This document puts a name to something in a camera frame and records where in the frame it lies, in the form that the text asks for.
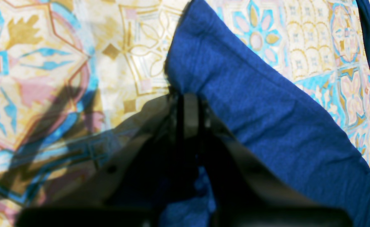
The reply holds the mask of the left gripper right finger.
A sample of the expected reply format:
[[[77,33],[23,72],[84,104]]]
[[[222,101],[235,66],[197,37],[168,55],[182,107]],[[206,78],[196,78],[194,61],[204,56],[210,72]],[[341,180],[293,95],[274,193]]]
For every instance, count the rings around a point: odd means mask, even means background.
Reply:
[[[213,113],[207,101],[184,95],[184,141],[194,140],[217,211],[211,227],[351,227],[344,210],[313,202],[278,179]]]

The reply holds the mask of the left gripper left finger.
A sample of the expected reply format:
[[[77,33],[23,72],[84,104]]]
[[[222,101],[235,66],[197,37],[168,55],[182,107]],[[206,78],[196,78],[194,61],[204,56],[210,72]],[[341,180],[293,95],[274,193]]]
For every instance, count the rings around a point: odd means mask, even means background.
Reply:
[[[157,227],[176,170],[182,98],[141,127],[87,182],[40,207],[25,208],[17,227]]]

